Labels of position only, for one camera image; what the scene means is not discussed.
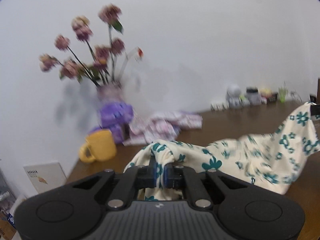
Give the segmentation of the cream cloth with teal flowers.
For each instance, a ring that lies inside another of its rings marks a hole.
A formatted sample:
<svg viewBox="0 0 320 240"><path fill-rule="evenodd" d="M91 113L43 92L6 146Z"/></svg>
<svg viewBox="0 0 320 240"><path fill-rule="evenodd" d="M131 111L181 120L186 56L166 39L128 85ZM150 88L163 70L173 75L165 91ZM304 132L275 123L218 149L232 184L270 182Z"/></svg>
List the cream cloth with teal flowers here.
<svg viewBox="0 0 320 240"><path fill-rule="evenodd" d="M164 168L178 164L197 173L214 169L279 194L285 194L300 176L308 156L319 151L319 138L311 116L313 103L295 109L270 134L248 134L222 139L206 147L158 139L142 148L125 167L156 161L156 187L140 191L145 200L177 200L180 190L164 185Z"/></svg>

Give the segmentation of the pink patterned folded garment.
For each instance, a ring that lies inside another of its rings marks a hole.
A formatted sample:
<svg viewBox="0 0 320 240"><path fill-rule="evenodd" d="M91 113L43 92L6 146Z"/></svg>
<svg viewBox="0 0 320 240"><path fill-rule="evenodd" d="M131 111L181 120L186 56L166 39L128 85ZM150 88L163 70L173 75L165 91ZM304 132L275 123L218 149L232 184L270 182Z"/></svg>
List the pink patterned folded garment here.
<svg viewBox="0 0 320 240"><path fill-rule="evenodd" d="M123 145L147 145L158 139L172 141L182 130L201 129L202 123L202 116L184 111L159 111L146 118L135 114Z"/></svg>

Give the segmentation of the yellow ceramic mug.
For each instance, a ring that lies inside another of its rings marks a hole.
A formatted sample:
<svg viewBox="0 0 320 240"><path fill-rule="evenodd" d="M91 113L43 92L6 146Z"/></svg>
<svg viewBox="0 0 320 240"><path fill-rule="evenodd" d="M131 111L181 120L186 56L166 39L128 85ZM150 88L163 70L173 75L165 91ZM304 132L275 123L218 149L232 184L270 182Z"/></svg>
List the yellow ceramic mug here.
<svg viewBox="0 0 320 240"><path fill-rule="evenodd" d="M89 134L79 149L83 163L103 162L116 156L117 148L110 130L102 129Z"/></svg>

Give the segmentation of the purple wrapped flower vase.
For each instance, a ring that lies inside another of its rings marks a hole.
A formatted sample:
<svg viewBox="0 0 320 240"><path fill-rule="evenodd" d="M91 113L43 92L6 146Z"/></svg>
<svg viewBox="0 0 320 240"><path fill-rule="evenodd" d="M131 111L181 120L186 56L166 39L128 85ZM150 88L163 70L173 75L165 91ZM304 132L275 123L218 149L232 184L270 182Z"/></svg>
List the purple wrapped flower vase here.
<svg viewBox="0 0 320 240"><path fill-rule="evenodd" d="M88 134L110 130L115 144L122 144L129 138L129 124L133 119L133 107L124 101L120 83L113 82L97 88L99 100L98 125Z"/></svg>

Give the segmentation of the white letter blocks ornament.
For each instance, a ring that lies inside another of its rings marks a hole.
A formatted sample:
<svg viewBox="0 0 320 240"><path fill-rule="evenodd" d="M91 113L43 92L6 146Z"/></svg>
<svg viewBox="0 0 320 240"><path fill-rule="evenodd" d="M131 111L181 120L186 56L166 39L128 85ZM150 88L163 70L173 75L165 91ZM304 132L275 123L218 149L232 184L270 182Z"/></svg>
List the white letter blocks ornament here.
<svg viewBox="0 0 320 240"><path fill-rule="evenodd" d="M229 109L227 102L212 102L210 105L212 111L225 111Z"/></svg>

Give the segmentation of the white round robot toy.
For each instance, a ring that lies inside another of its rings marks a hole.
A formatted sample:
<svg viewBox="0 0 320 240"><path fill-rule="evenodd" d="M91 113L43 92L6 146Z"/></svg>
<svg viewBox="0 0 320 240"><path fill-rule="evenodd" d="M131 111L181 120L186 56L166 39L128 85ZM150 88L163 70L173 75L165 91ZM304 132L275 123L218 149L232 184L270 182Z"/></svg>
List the white round robot toy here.
<svg viewBox="0 0 320 240"><path fill-rule="evenodd" d="M227 88L226 100L230 109L239 109L242 107L240 99L241 89L238 85L230 85Z"/></svg>

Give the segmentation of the pink artificial flower bouquet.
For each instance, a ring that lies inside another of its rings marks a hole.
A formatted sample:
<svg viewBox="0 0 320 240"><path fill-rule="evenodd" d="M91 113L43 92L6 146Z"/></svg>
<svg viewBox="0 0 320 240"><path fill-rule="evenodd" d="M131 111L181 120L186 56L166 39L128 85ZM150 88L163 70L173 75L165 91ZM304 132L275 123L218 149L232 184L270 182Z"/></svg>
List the pink artificial flower bouquet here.
<svg viewBox="0 0 320 240"><path fill-rule="evenodd" d="M135 47L131 51L126 51L124 41L112 35L115 31L119 34L124 32L124 27L120 22L122 10L114 4L102 7L98 12L99 19L106 25L108 40L106 45L91 46L90 39L93 31L90 28L90 20L86 16L76 16L71 21L71 28L76 39L84 43L89 49L92 62L84 63L71 49L71 41L63 35L57 35L54 46L57 50L71 53L71 57L60 61L49 54L39 56L40 70L43 73L50 72L55 67L59 67L59 78L63 80L76 79L79 83L83 79L89 79L96 88L106 85L121 86L120 80L125 72L128 62L134 57L141 61L144 52L141 48Z"/></svg>

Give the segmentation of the yellow snack packet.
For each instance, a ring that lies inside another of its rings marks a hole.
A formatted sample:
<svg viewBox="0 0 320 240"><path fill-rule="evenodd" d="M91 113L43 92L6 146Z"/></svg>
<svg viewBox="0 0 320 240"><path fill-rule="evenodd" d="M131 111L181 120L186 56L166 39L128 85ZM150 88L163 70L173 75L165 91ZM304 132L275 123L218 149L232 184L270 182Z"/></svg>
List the yellow snack packet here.
<svg viewBox="0 0 320 240"><path fill-rule="evenodd" d="M268 89L268 88L263 88L263 89L260 89L259 90L259 93L262 97L264 98L269 98L272 96L272 90L271 89Z"/></svg>

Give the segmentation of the green plastic cup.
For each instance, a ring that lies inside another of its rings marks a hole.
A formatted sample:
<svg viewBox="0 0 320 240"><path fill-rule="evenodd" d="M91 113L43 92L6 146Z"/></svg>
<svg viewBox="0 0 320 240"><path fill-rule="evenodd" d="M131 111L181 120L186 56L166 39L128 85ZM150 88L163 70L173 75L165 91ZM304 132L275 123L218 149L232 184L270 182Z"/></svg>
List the green plastic cup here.
<svg viewBox="0 0 320 240"><path fill-rule="evenodd" d="M288 89L284 81L282 86L278 88L278 100L284 103L286 101L287 94L288 94Z"/></svg>

